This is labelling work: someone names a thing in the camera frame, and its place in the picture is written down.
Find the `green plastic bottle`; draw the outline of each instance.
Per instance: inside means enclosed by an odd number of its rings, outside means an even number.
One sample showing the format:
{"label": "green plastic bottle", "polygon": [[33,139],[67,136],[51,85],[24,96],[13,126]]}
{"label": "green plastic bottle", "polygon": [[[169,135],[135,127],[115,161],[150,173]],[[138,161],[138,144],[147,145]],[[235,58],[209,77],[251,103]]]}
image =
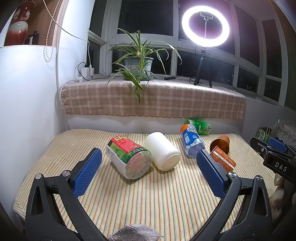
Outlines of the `green plastic bottle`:
{"label": "green plastic bottle", "polygon": [[209,122],[194,120],[194,119],[187,119],[184,122],[184,125],[192,124],[197,130],[199,135],[209,135],[211,132],[211,124]]}

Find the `glowing white ring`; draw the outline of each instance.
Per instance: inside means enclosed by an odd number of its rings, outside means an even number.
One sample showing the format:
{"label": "glowing white ring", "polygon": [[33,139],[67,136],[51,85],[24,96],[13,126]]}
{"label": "glowing white ring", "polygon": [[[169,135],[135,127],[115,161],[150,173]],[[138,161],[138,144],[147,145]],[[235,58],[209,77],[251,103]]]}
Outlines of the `glowing white ring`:
{"label": "glowing white ring", "polygon": [[[189,19],[192,17],[193,14],[197,12],[209,12],[210,14],[215,15],[222,24],[222,33],[218,38],[215,39],[205,39],[202,37],[197,36],[189,27]],[[207,6],[195,6],[188,9],[182,18],[182,27],[185,34],[190,38],[194,43],[201,45],[203,47],[215,47],[218,46],[226,41],[229,35],[229,25],[226,18],[218,12],[216,9]]]}

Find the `window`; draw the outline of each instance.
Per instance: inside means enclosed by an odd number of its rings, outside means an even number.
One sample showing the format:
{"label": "window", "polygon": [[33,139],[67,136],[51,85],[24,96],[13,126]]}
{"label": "window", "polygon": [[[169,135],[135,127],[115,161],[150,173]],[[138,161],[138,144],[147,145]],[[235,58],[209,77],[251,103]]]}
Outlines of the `window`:
{"label": "window", "polygon": [[259,77],[239,68],[239,76],[237,79],[237,87],[253,92],[257,92]]}
{"label": "window", "polygon": [[172,36],[173,0],[122,0],[118,27],[130,33]]}
{"label": "window", "polygon": [[101,37],[103,17],[107,0],[96,0],[91,15],[91,24],[89,30]]}
{"label": "window", "polygon": [[[116,60],[118,60],[121,56],[125,55],[126,52],[113,50],[112,51],[112,63],[114,63]],[[171,59],[172,59],[172,51],[168,50],[169,57],[167,58],[167,53],[165,50],[159,51],[159,54],[162,56],[163,65],[165,67],[165,72],[167,75],[170,75],[170,66],[171,66]],[[149,56],[153,58],[152,66],[151,66],[151,72],[153,74],[165,74],[163,67],[161,65],[161,62],[157,58],[156,53]],[[119,65],[113,64],[112,65],[112,73],[115,73],[117,69],[120,69]]]}
{"label": "window", "polygon": [[266,74],[281,78],[281,43],[274,20],[263,21],[266,42],[267,69]]}
{"label": "window", "polygon": [[[182,75],[186,77],[195,77],[198,63],[200,61],[200,55],[184,51],[179,51],[179,54],[182,58],[182,64],[180,65],[181,61],[178,59],[177,76]],[[210,72],[208,72],[207,68],[203,66],[201,79],[211,79],[213,82],[232,85],[234,71],[233,65],[212,58],[207,58],[207,64],[209,65]]]}
{"label": "window", "polygon": [[[99,73],[99,57],[100,57],[100,45],[89,41],[89,55],[91,58],[91,64],[92,67],[94,68],[94,74]],[[86,66],[89,67],[89,57],[87,54],[86,57]]]}
{"label": "window", "polygon": [[259,38],[256,20],[235,6],[239,25],[240,57],[260,67]]}
{"label": "window", "polygon": [[279,101],[279,94],[281,90],[281,83],[275,80],[266,79],[264,96]]}
{"label": "window", "polygon": [[[220,46],[217,46],[217,48],[224,50],[228,53],[231,53],[233,55],[235,54],[234,32],[233,32],[234,28],[233,28],[233,22],[232,22],[232,17],[230,12],[230,6],[228,2],[221,1],[221,0],[178,0],[178,2],[179,2],[179,39],[190,40],[186,36],[182,28],[183,14],[193,6],[197,6],[197,5],[209,6],[220,11],[223,14],[223,16],[227,19],[227,22],[230,26],[230,34],[228,39]],[[201,37],[204,36],[205,21],[203,17],[200,16],[200,12],[194,14],[190,18],[189,25],[191,29],[195,32],[195,34]],[[213,16],[213,19],[209,20],[207,23],[207,38],[214,39],[218,37],[221,34],[221,32],[222,32],[222,25],[220,21],[215,16]]]}

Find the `metal screw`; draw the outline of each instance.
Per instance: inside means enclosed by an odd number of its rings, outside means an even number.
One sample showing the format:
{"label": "metal screw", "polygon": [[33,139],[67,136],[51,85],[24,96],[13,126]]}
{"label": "metal screw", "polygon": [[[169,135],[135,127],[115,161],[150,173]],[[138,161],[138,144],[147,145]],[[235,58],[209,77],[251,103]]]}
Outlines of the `metal screw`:
{"label": "metal screw", "polygon": [[228,175],[229,175],[230,177],[236,177],[236,176],[237,176],[237,174],[236,174],[235,172],[229,172]]}
{"label": "metal screw", "polygon": [[35,176],[35,179],[40,179],[42,177],[42,175],[40,173],[38,173],[36,176]]}
{"label": "metal screw", "polygon": [[68,170],[63,171],[62,175],[63,175],[64,177],[67,177],[67,176],[70,175],[70,172],[69,172]]}

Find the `red label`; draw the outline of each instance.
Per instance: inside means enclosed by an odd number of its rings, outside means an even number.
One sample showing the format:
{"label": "red label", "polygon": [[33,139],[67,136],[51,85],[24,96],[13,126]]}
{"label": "red label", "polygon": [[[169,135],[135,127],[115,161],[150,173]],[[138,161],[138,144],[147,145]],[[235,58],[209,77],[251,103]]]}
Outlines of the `red label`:
{"label": "red label", "polygon": [[111,141],[117,145],[121,150],[123,150],[126,154],[130,151],[141,147],[140,145],[136,144],[135,142],[131,141],[129,138],[124,136],[117,136],[111,139]]}

